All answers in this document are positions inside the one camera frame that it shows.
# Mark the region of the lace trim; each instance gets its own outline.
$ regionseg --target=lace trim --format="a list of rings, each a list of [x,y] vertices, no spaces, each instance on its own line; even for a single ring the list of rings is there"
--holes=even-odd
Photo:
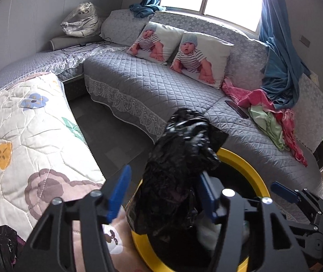
[[[108,104],[118,111],[127,112],[137,117],[140,124],[145,126],[150,134],[156,135],[158,138],[163,134],[166,121],[139,100],[123,94],[105,83],[95,81],[88,75],[85,75],[85,84],[89,93],[107,99]]]

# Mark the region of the metal screw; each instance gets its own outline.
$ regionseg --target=metal screw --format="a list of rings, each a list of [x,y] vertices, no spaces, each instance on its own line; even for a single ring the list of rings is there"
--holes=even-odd
[[[60,198],[60,197],[56,197],[56,198],[53,198],[53,199],[52,199],[52,204],[53,204],[54,206],[56,206],[56,205],[58,205],[58,204],[61,204],[61,203],[63,203],[63,199],[62,199],[62,198]]]
[[[92,197],[98,197],[98,196],[102,195],[102,192],[100,190],[93,190],[93,191],[91,191],[90,195]]]
[[[235,192],[234,192],[234,190],[232,190],[232,189],[224,188],[224,189],[222,190],[222,194],[223,194],[224,196],[227,196],[227,197],[233,197],[236,193],[235,193]]]
[[[270,199],[269,197],[263,197],[262,202],[265,204],[271,204],[273,202],[273,200]]]

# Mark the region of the stuffed tiger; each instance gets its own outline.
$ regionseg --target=stuffed tiger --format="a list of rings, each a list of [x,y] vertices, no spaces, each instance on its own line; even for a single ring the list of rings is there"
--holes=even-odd
[[[100,33],[103,21],[91,2],[83,2],[66,17],[61,28],[68,36],[95,36]]]

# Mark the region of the smartphone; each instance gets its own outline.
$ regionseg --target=smartphone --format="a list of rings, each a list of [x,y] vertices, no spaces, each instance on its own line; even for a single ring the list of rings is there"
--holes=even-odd
[[[235,104],[232,100],[226,100],[226,103],[232,107],[243,119],[248,119],[249,116],[246,114],[237,104]]]

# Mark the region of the floral quilt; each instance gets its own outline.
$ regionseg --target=floral quilt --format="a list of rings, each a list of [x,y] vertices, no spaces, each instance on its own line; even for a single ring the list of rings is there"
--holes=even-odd
[[[27,240],[54,197],[65,201],[99,189],[105,178],[68,109],[53,73],[37,73],[0,91],[0,226]],[[77,271],[84,271],[79,222]],[[118,272],[146,272],[121,209],[105,238]]]

